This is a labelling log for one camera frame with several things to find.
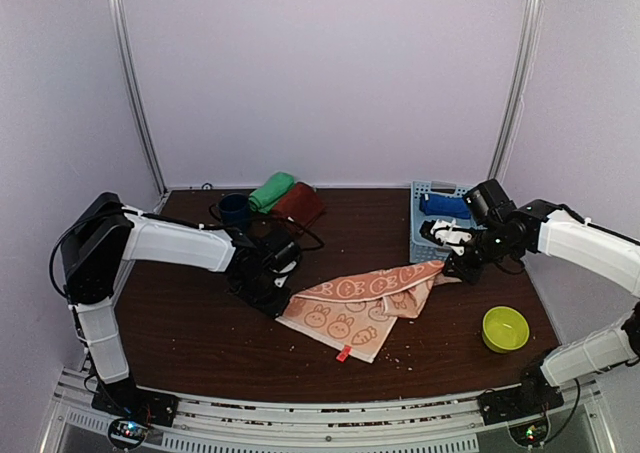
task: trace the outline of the patterned towel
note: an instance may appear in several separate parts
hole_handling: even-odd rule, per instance
[[[429,261],[336,278],[295,294],[276,321],[372,363],[398,318],[416,318],[435,285],[460,281],[442,276],[443,267]]]

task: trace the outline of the towel tag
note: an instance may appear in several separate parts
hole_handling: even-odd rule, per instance
[[[336,356],[336,360],[338,360],[340,363],[344,363],[344,360],[346,360],[349,357],[350,353],[351,353],[351,347],[349,345],[344,345],[344,348],[342,349],[342,351],[338,353],[338,356]]]

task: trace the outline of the plastic basket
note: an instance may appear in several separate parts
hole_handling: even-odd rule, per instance
[[[409,248],[409,261],[411,263],[422,263],[429,260],[445,260],[451,248],[440,246],[429,240],[425,240],[420,235],[420,227],[424,221],[433,220],[456,220],[456,224],[463,228],[477,228],[476,222],[472,219],[461,220],[450,216],[427,216],[420,211],[420,196],[425,193],[434,193],[442,196],[460,198],[472,186],[461,186],[453,183],[441,181],[414,181],[411,183],[411,238]]]

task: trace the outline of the bowl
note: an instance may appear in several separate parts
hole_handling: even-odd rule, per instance
[[[490,350],[509,353],[526,345],[529,340],[529,324],[513,308],[496,306],[484,315],[482,339]]]

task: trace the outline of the green towel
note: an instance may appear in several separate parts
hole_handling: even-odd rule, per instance
[[[249,195],[249,203],[253,211],[269,213],[280,198],[293,188],[296,180],[289,173],[279,171],[267,180],[260,188]]]

